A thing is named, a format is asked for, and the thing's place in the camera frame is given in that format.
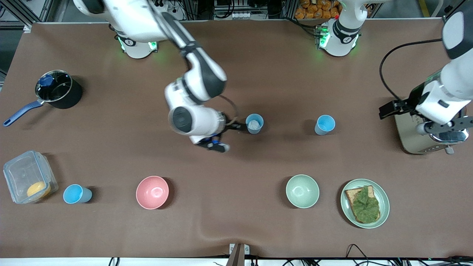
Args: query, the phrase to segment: blue cup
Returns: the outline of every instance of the blue cup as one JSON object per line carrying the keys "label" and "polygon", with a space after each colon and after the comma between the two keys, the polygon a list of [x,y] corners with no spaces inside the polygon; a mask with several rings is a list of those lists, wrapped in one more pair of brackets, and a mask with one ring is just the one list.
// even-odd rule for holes
{"label": "blue cup", "polygon": [[335,128],[335,119],[329,115],[321,115],[315,124],[315,133],[325,135]]}
{"label": "blue cup", "polygon": [[66,203],[85,203],[92,198],[92,191],[81,185],[73,184],[66,188],[62,198]]}
{"label": "blue cup", "polygon": [[246,118],[246,127],[251,134],[258,134],[263,124],[263,117],[259,114],[251,114]]}

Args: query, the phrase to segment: clear plastic food container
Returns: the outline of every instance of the clear plastic food container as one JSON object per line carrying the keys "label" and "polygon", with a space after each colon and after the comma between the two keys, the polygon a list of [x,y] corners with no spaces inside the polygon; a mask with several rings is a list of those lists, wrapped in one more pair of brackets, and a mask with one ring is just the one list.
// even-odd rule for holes
{"label": "clear plastic food container", "polygon": [[38,201],[58,189],[48,160],[37,151],[27,151],[7,162],[3,175],[17,204]]}

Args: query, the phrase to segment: green plate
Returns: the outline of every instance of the green plate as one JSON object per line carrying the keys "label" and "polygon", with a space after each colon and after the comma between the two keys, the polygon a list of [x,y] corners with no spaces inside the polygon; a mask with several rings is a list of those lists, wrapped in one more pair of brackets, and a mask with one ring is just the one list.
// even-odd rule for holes
{"label": "green plate", "polygon": [[[350,203],[345,194],[345,190],[359,188],[363,186],[373,186],[375,198],[379,201],[379,211],[381,213],[381,216],[376,222],[360,223],[355,219],[355,215],[353,215],[353,212],[351,211]],[[350,220],[350,222],[361,228],[373,229],[378,226],[381,226],[384,222],[386,222],[387,217],[389,216],[389,199],[387,198],[386,192],[378,184],[368,179],[360,178],[348,182],[348,184],[342,190],[340,203],[342,204],[343,213],[348,218],[348,220]]]}

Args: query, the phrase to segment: black pot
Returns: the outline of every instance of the black pot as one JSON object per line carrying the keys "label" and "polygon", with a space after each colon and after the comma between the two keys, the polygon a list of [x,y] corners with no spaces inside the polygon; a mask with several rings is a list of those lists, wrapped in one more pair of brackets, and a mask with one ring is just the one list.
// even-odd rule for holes
{"label": "black pot", "polygon": [[53,70],[44,74],[37,82],[35,94],[37,101],[25,105],[9,119],[3,122],[3,126],[9,126],[31,109],[48,103],[59,109],[67,109],[76,105],[82,97],[82,87],[67,72]]}

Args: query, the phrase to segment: green bowl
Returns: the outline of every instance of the green bowl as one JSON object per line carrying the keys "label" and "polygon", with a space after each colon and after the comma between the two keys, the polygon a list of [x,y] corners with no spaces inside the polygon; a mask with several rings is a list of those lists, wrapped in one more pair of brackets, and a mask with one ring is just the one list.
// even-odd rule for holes
{"label": "green bowl", "polygon": [[319,185],[310,176],[296,175],[286,185],[286,196],[297,208],[310,208],[319,199]]}
{"label": "green bowl", "polygon": [[[373,191],[375,193],[375,198],[379,201],[379,212],[380,216],[376,222],[372,223],[360,223],[355,219],[355,215],[351,211],[350,203],[348,201],[347,195],[345,194],[345,190],[354,189],[363,186],[373,186]],[[342,190],[342,195],[340,197],[340,203],[342,204],[342,210],[345,216],[355,224],[361,228],[366,229],[373,229],[378,226],[381,226],[384,222],[386,222],[387,217],[389,216],[389,199],[387,198],[386,192],[382,189],[382,187],[375,182],[368,180],[368,179],[355,179],[347,183],[347,185]]]}

